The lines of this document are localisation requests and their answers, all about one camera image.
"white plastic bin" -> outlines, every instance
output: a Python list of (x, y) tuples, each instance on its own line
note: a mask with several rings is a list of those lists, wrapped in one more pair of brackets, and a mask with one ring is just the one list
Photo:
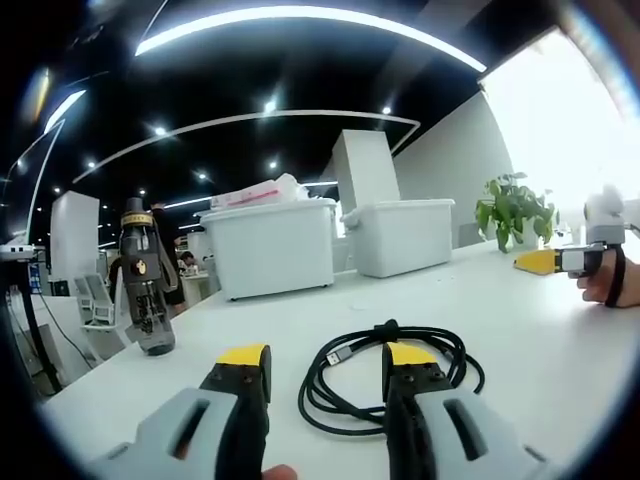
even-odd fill
[(453, 205), (453, 200), (381, 202), (344, 216), (358, 272), (382, 278), (448, 262)]
[(225, 298), (332, 284), (333, 208), (335, 202), (323, 198), (204, 216)]

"water bottle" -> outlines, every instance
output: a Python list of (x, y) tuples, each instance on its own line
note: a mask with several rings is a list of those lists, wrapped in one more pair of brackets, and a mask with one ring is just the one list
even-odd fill
[(153, 215), (144, 211), (141, 198), (127, 200), (121, 225), (122, 278), (131, 321), (139, 332), (138, 343), (147, 355), (163, 355), (176, 343), (163, 292), (177, 287), (177, 276), (160, 242)]

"potted plant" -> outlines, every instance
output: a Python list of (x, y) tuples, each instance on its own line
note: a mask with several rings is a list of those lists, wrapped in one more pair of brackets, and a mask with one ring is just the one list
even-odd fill
[(539, 237), (544, 243), (549, 243), (553, 234), (553, 203), (545, 205), (545, 195), (551, 193), (545, 190), (544, 195), (536, 196), (529, 187), (518, 186), (517, 181), (527, 178), (527, 175), (506, 173), (498, 178), (489, 180), (485, 184), (485, 193), (491, 195), (491, 200), (478, 200), (476, 204), (476, 221), (484, 235), (490, 224), (496, 227), (498, 247), (507, 253), (507, 243), (512, 237), (514, 245), (525, 243), (528, 229), (533, 229), (534, 241)]

